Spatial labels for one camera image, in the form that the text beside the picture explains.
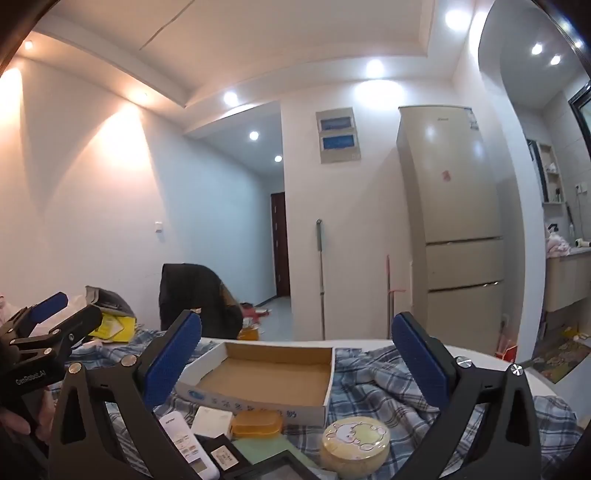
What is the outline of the person's left hand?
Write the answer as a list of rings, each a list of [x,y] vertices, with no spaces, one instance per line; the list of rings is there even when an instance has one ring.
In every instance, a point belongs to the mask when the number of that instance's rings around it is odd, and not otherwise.
[[[55,403],[50,390],[45,388],[37,414],[38,427],[36,428],[36,436],[46,444],[49,443],[51,438],[54,415]],[[9,430],[22,435],[29,435],[31,433],[29,423],[16,413],[2,408],[0,416],[1,424]]]

